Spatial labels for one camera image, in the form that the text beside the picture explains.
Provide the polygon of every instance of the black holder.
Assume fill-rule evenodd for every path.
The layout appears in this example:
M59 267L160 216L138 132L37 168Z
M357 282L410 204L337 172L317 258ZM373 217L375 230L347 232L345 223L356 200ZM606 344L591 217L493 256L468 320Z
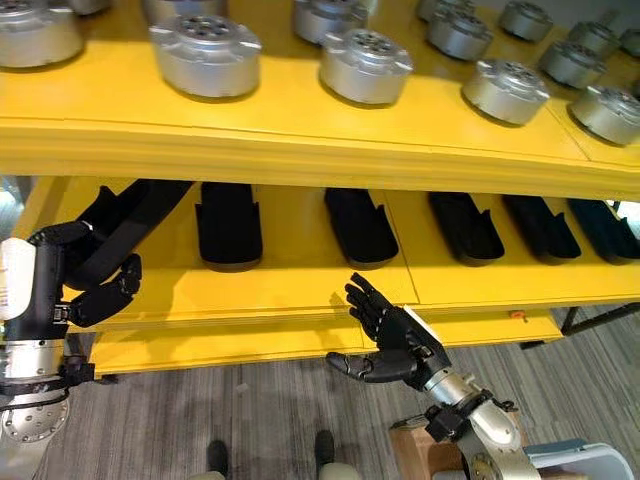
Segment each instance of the black holder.
M352 267L378 268L398 254L384 205L376 208L367 190L327 188L324 200L340 249Z
M119 195L101 186L78 220L92 232L65 249L65 283L89 290L103 283L180 202L193 182L136 180Z
M531 254L538 260L559 265L582 254L564 213L554 215L542 197L503 195L502 200Z
M214 270L237 272L262 258L260 210L251 185L204 182L196 205L200 256Z
M430 192L429 203L452 255L465 265L487 265L504 255L489 210L480 213L468 193Z
M640 259L640 242L627 219L618 219L605 202L570 198L569 207L601 258L614 265Z

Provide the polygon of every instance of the pant leg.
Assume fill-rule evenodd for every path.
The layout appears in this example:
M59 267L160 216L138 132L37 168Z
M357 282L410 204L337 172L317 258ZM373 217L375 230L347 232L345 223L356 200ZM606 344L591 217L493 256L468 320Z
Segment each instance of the pant leg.
M207 472L189 477L188 480L224 480L224 475L219 472Z
M355 468L344 463L327 463L320 469L318 480L362 480Z

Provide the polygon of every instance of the person's foot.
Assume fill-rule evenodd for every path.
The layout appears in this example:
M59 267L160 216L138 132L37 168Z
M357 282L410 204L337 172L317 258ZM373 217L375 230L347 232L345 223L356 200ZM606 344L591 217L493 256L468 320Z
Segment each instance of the person's foot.
M209 471L220 472L225 477L229 474L229 452L221 440L214 440L207 448Z
M335 448L333 445L333 435L329 430L320 430L316 434L316 467L318 471L323 465L335 461Z

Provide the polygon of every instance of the yellow shelving unit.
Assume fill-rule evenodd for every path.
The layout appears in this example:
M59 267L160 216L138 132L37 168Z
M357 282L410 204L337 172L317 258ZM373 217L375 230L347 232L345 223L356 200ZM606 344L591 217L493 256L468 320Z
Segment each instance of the yellow shelving unit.
M415 62L391 108L357 107L323 89L320 51L291 32L290 0L231 5L231 16L264 45L262 82L253 94L224 101L187 97L162 81L138 2L116 0L109 11L82 21L88 43L78 58L0 73L0 169L640 198L637 146L604 146L604 155L591 155L581 144L584 134L566 128L552 108L522 128L487 121L460 98L474 66L424 42L415 1L370 4L370 26L405 46ZM495 13L479 13L495 26ZM489 56L533 64L548 43L531 45L493 30ZM612 155L623 160L611 162Z
M498 312L436 315L429 317L429 323L447 347L562 337L544 310L533 310L526 318ZM102 376L375 349L356 320L339 315L318 322L103 332L98 334L91 361L96 364L96 374Z
M69 221L96 197L100 185L119 192L123 179L49 178L41 181L16 233ZM315 187L257 186L264 257L242 273L214 272L198 253L194 186L173 212L137 249L143 282L135 301L95 330L159 329L236 325L309 319L320 321L347 311L342 286L352 269L344 260L323 201ZM532 257L498 195L476 194L489 208L506 254L472 268L454 260L444 243L424 192L373 191L387 215L400 253L367 278L396 304L425 314L507 311L554 305L631 301L640 297L640 262L610 265L583 235L564 200L547 199L563 211L582 249L575 261L548 266ZM75 295L70 289L66 297Z
M260 202L265 252L248 272L208 269L198 255L192 188L139 246L144 273L134 302L90 329L100 375L372 349L347 313L342 286L352 270L331 232L326 186L372 189L385 205L400 253L366 276L425 316L448 346L551 341L561 334L544 308L640 299L638 262L603 262L561 199L640 200L640 144L614 147L582 131L566 112L578 92L551 80L552 98L526 126L473 112L460 86L474 65L425 43L415 0L367 2L370 27L415 63L389 108L355 106L319 84L320 50L292 33L290 0L231 2L232 18L262 40L262 79L252 94L224 101L167 85L139 2L113 3L82 19L88 41L79 57L0 69L0 171L42 176L16 234L75 218L101 184L119 191L132 178L242 182ZM496 26L495 12L478 14L495 34L489 57L535 66L564 34L521 42ZM628 86L640 71L622 52L608 66L606 85ZM426 191L473 192L492 211L504 258L482 268L456 263ZM537 262L502 193L557 197L547 202L566 213L583 255L560 266ZM506 313L522 308L525 318Z

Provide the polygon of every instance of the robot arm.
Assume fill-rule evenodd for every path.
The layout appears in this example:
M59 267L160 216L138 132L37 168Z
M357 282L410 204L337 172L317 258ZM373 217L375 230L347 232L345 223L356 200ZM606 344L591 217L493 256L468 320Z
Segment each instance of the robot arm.
M76 221L0 244L0 480L33 478L69 415L69 389L94 378L86 358L64 355L69 322L95 325L140 286L140 258L131 255L111 281L62 301L65 252L91 232Z
M379 351L364 356L329 353L328 363L342 373L370 383L404 380L427 393L427 431L438 442L455 442L473 480L539 479L522 450L518 427L507 412L512 402L463 377L451 366L435 333L410 308L395 307L357 273L346 286L352 316Z

